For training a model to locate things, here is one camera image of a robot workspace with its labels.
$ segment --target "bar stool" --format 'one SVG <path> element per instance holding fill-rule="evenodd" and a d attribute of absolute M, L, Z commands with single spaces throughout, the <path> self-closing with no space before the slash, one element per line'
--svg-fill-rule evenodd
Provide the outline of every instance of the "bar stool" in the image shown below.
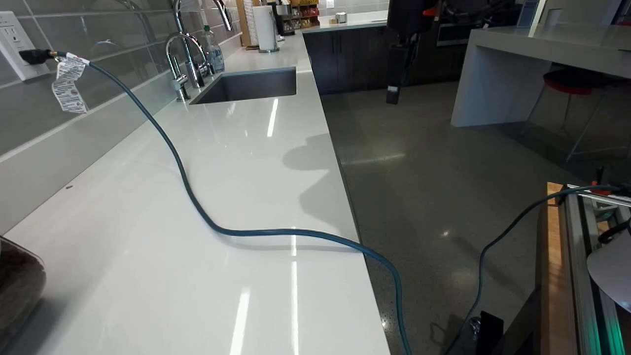
<path fill-rule="evenodd" d="M 570 153 L 567 155 L 567 158 L 565 159 L 565 161 L 568 162 L 570 158 L 572 157 L 572 155 L 576 153 L 576 148 L 579 146 L 581 140 L 583 139 L 585 132 L 587 132 L 589 124 L 591 123 L 592 119 L 598 112 L 600 105 L 603 103 L 603 100 L 606 94 L 605 90 L 607 89 L 608 86 L 614 85 L 615 83 L 618 83 L 620 81 L 621 79 L 619 78 L 615 78 L 615 77 L 607 76 L 605 74 L 598 73 L 595 71 L 579 69 L 579 68 L 560 69 L 560 70 L 555 70 L 555 71 L 551 71 L 549 73 L 544 74 L 543 82 L 545 83 L 545 85 L 543 85 L 543 88 L 541 88 L 539 97 L 537 98 L 537 101 L 534 103 L 534 107 L 530 111 L 530 114 L 528 115 L 528 118 L 526 119 L 526 122 L 524 123 L 524 127 L 522 128 L 521 133 L 523 134 L 525 132 L 526 125 L 528 125 L 528 122 L 530 122 L 530 120 L 532 119 L 534 109 L 539 104 L 539 101 L 541 100 L 541 97 L 543 96 L 543 92 L 545 91 L 546 87 L 550 87 L 556 91 L 568 94 L 567 104 L 565 106 L 565 114 L 563 115 L 563 124 L 562 124 L 563 129 L 565 129 L 565 123 L 567 122 L 568 113 L 570 111 L 570 104 L 572 103 L 572 96 L 573 95 L 591 95 L 594 89 L 602 89 L 603 94 L 600 96 L 600 99 L 598 100 L 598 104 L 592 111 L 591 115 L 589 116 L 589 119 L 587 120 L 587 122 L 585 123 L 585 126 L 583 127 L 581 131 L 581 134 L 579 135 L 578 139 L 576 139 L 576 142 L 574 143 L 572 150 L 570 151 Z M 629 151 L 627 153 L 627 157 L 629 156 L 629 154 L 631 154 L 631 145 L 629 146 L 628 149 Z"/>

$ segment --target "dark cabinet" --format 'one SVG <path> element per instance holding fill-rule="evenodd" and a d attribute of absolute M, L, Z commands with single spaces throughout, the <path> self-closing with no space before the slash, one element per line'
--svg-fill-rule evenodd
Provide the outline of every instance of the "dark cabinet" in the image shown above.
<path fill-rule="evenodd" d="M 407 85 L 456 80 L 460 75 L 466 46 L 436 47 L 437 29 L 421 36 Z M 303 36 L 320 94 L 386 88 L 389 49 L 397 41 L 393 31 L 370 27 Z"/>

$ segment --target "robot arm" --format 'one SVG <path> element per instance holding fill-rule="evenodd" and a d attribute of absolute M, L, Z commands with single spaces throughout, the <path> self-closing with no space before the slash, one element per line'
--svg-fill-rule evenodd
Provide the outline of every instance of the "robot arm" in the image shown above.
<path fill-rule="evenodd" d="M 439 0 L 390 0 L 388 28 L 399 35 L 392 45 L 387 64 L 388 104 L 399 102 L 399 92 L 416 57 L 421 33 L 431 29 Z"/>

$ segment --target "red stool seat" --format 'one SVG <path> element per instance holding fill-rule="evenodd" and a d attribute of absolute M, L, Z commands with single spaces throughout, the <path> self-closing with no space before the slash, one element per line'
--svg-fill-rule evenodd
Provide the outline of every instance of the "red stool seat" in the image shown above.
<path fill-rule="evenodd" d="M 593 89 L 609 85 L 611 78 L 591 70 L 568 68 L 544 74 L 543 81 L 547 86 L 570 95 L 590 95 Z"/>

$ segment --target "plastic bottle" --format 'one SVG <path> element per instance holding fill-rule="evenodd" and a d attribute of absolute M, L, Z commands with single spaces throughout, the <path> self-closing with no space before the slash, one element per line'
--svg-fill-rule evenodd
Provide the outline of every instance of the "plastic bottle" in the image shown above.
<path fill-rule="evenodd" d="M 221 73 L 226 70 L 225 63 L 223 62 L 223 53 L 219 47 L 219 43 L 215 40 L 213 32 L 210 30 L 210 26 L 204 26 L 204 50 L 208 53 L 207 60 L 215 69 L 215 73 Z"/>

